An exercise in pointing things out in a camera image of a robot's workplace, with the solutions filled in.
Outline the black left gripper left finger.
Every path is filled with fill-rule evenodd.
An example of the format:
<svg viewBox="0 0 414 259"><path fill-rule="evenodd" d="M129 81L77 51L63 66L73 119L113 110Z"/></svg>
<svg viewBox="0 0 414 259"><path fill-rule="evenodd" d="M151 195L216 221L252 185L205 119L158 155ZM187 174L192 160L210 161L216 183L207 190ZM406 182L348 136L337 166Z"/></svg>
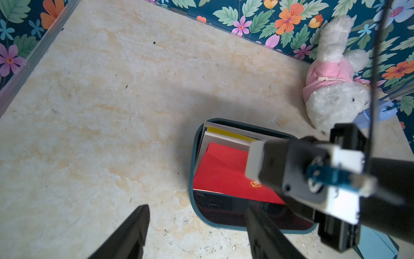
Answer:
<svg viewBox="0 0 414 259"><path fill-rule="evenodd" d="M141 205L90 256L91 259L141 259L150 223L148 205Z"/></svg>

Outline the red envelope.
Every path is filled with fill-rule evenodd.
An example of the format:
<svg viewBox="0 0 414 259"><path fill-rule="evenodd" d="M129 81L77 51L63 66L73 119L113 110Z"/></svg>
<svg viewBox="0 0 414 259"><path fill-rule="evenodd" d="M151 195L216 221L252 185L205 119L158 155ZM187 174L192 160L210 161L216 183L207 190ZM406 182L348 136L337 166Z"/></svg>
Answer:
<svg viewBox="0 0 414 259"><path fill-rule="evenodd" d="M210 143L195 173L193 188L228 196L284 205L270 188L245 176L248 152Z"/></svg>

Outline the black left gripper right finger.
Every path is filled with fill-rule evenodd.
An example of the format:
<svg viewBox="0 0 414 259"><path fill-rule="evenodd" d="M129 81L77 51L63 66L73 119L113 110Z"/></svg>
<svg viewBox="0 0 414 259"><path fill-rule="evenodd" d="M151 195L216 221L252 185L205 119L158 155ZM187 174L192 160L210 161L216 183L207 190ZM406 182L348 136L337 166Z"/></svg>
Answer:
<svg viewBox="0 0 414 259"><path fill-rule="evenodd" d="M254 259L304 258L259 207L248 208L246 227Z"/></svg>

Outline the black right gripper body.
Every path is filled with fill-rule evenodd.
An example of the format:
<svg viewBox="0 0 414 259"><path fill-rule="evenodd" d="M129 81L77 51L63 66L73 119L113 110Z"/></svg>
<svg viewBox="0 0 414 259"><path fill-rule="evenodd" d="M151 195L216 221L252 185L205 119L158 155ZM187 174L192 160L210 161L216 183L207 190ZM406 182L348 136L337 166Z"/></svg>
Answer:
<svg viewBox="0 0 414 259"><path fill-rule="evenodd" d="M288 196L284 196L284 203L295 215L317 224L321 242L331 249L343 253L359 244L361 234L359 224L350 224L324 214Z"/></svg>

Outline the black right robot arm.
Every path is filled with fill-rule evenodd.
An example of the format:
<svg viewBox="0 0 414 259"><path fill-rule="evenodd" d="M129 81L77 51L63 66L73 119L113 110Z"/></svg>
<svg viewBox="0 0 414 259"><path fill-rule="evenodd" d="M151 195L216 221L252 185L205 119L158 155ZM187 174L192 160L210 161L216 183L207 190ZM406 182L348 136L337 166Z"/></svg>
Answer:
<svg viewBox="0 0 414 259"><path fill-rule="evenodd" d="M408 243L414 242L414 163L373 158L370 174L377 191L360 198L360 222L352 225L284 197L288 208L301 218L319 224L321 242L342 253L358 245L361 227L367 226Z"/></svg>

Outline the bright yellow envelope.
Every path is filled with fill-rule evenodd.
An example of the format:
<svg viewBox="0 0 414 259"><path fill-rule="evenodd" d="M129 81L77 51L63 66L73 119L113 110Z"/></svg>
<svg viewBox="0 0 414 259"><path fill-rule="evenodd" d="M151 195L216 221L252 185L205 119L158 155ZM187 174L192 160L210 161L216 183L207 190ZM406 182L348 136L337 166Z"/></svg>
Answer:
<svg viewBox="0 0 414 259"><path fill-rule="evenodd" d="M227 136L227 137L231 137L231 138L235 138L235 139L240 139L240 140L244 140L244 141L255 141L255 139L241 135L241 134L237 134L231 131L227 131L224 129L220 129L220 128L216 128L216 127L207 127L207 132L210 133L214 133L214 134L219 134L219 135L223 135L223 136Z"/></svg>

